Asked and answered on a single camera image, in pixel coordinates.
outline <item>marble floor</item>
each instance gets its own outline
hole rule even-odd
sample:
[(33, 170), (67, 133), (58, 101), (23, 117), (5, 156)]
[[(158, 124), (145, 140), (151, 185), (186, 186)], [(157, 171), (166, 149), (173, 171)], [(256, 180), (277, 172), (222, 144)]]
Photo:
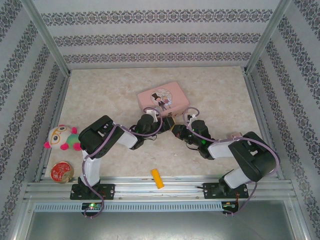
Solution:
[[(142, 115), (137, 94), (178, 82), (190, 106), (200, 110), (215, 139), (233, 132), (260, 134), (240, 67), (120, 68), (73, 70), (59, 124), (79, 131), (103, 115), (130, 127)], [(182, 118), (175, 119), (182, 123)], [(74, 176), (81, 174), (82, 153), (53, 149), (45, 177), (54, 164), (68, 161)], [(146, 177), (157, 168), (161, 176), (223, 175), (237, 168), (234, 158), (206, 160), (187, 149), (184, 141), (167, 131), (156, 141), (145, 141), (137, 150), (116, 144), (102, 158), (100, 176)]]

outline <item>cartoon character sticker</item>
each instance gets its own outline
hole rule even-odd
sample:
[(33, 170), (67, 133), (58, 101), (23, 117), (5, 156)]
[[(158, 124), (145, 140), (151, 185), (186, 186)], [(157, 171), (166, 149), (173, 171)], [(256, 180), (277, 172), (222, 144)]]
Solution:
[(151, 94), (151, 100), (156, 106), (161, 107), (162, 111), (165, 111), (171, 108), (172, 94), (168, 90), (161, 88)]

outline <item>gray floor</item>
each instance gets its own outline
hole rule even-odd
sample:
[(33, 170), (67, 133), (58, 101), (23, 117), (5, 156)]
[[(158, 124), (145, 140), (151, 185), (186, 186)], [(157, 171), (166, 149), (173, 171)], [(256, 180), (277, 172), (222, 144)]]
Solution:
[(291, 240), (281, 201), (251, 201), (235, 217), (220, 212), (34, 213), (28, 240)]

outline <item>pink pom-pom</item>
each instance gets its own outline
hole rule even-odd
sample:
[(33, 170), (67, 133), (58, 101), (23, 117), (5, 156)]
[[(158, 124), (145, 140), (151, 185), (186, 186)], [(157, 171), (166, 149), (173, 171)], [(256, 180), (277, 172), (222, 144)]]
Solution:
[(46, 142), (44, 143), (44, 147), (45, 147), (46, 149), (51, 148), (50, 143), (49, 143), (48, 141), (46, 141)]
[(62, 145), (60, 146), (60, 149), (61, 149), (61, 150), (67, 150), (68, 148), (69, 148), (68, 143), (64, 143), (64, 144), (62, 144)]
[(81, 147), (80, 147), (80, 142), (76, 142), (75, 144), (73, 144), (73, 149), (76, 151), (81, 151)]
[(73, 127), (72, 130), (71, 130), (71, 133), (72, 134), (77, 134), (77, 132), (78, 132), (77, 128)]

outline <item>black mounting plate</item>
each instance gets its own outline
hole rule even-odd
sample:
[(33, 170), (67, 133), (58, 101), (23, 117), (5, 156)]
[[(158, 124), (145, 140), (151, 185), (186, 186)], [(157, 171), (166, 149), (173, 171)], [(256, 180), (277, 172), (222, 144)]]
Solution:
[[(113, 200), (115, 196), (114, 184), (97, 184), (93, 187), (104, 200)], [(84, 188), (82, 184), (73, 184), (70, 193), (71, 200), (100, 200), (89, 188)]]
[(239, 199), (247, 199), (249, 197), (248, 188), (246, 184), (242, 184), (237, 188), (229, 192), (228, 196), (225, 196), (222, 192), (214, 193), (214, 190), (219, 188), (218, 182), (205, 182), (202, 185), (204, 199), (236, 199), (237, 193)]

